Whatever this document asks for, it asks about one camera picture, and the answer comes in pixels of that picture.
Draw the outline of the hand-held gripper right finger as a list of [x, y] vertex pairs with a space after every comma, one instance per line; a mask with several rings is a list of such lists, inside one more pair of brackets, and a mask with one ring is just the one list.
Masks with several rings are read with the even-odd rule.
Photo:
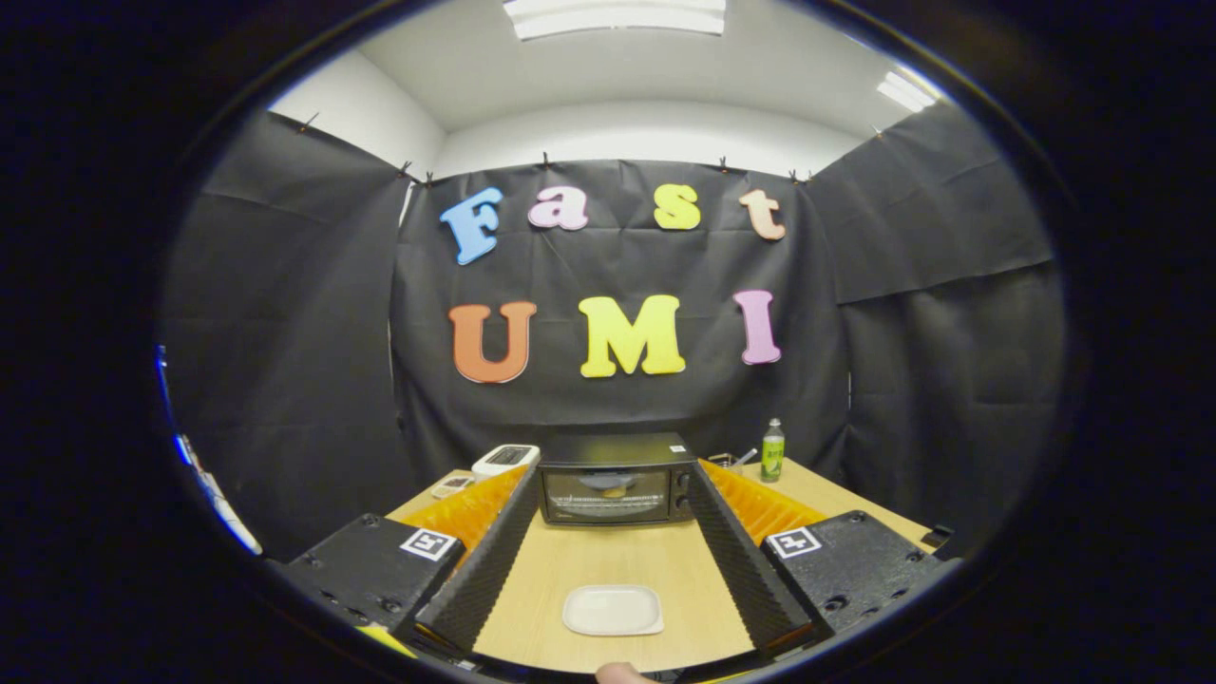
[[760, 654], [777, 656], [878, 619], [955, 570], [863, 510], [824, 517], [713, 462], [688, 503]]

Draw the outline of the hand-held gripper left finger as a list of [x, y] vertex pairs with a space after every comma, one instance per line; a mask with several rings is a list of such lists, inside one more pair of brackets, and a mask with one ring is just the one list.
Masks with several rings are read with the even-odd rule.
[[537, 509], [533, 465], [399, 522], [366, 514], [286, 564], [285, 579], [331, 618], [399, 654], [473, 654]]

